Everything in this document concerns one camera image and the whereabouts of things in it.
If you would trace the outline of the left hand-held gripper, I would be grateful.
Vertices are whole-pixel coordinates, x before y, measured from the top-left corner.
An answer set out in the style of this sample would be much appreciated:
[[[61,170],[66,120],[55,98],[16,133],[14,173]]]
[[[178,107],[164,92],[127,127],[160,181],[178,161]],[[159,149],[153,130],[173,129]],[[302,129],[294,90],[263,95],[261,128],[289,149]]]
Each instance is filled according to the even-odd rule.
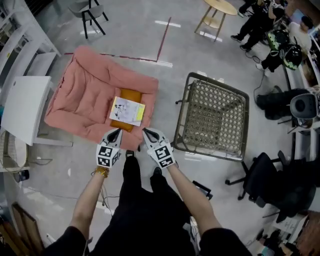
[[[112,168],[121,156],[120,149],[123,130],[114,128],[106,132],[100,143],[96,147],[96,164],[104,168]],[[111,147],[106,144],[114,144],[116,147]]]

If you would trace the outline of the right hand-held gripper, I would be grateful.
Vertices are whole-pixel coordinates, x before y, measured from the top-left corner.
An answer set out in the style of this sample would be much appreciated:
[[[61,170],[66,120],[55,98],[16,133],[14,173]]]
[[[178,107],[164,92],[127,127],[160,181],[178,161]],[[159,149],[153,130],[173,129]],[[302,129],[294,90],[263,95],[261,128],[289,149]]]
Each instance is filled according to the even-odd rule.
[[[157,163],[159,168],[164,169],[176,163],[173,148],[166,141],[167,138],[162,131],[148,127],[143,128],[142,135],[148,148],[147,154]]]

